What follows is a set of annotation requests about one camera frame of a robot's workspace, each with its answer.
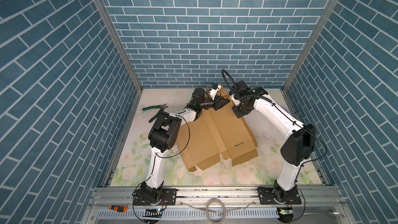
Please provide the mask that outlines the brown cardboard box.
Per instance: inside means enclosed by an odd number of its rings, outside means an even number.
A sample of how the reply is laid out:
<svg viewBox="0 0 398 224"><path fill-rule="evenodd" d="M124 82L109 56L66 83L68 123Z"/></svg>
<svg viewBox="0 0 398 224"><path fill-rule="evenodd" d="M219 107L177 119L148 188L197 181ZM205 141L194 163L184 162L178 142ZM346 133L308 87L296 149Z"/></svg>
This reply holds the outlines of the brown cardboard box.
<svg viewBox="0 0 398 224"><path fill-rule="evenodd" d="M200 117L182 121L177 137L181 157L189 172L206 170L231 159L232 165L245 163L258 156L257 141L244 118L237 118L231 101L219 110L203 110Z"/></svg>

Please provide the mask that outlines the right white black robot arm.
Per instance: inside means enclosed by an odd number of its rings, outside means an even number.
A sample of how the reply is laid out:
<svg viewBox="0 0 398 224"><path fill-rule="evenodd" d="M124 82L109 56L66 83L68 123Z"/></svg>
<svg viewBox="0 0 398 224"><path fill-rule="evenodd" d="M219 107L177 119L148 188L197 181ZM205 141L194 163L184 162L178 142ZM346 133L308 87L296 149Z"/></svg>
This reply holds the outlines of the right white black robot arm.
<svg viewBox="0 0 398 224"><path fill-rule="evenodd" d="M228 88L230 99L235 104L232 110L237 118L256 110L270 120L286 138L280 149L284 161L280 175L274 182L273 196L280 204L288 202L297 195L297 177L314 151L316 128L292 117L261 87L252 89L240 81Z"/></svg>

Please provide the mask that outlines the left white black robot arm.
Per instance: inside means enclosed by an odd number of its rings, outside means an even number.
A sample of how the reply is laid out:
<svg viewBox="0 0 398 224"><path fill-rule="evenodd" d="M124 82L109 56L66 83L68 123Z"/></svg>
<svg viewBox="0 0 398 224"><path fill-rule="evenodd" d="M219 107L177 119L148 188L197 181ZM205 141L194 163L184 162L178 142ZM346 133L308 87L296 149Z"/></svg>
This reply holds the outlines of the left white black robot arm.
<svg viewBox="0 0 398 224"><path fill-rule="evenodd" d="M177 141L181 124L189 127L190 122L199 119L203 110L210 108L219 110L226 106L230 100L221 96L222 85L212 84L209 89L196 88L186 107L178 113L168 113L161 107L159 112L151 119L154 122L148 139L151 147L151 159L147 179L139 183L135 194L142 197L150 204L160 203L164 184L164 168L167 159L179 156L169 155L169 151Z"/></svg>

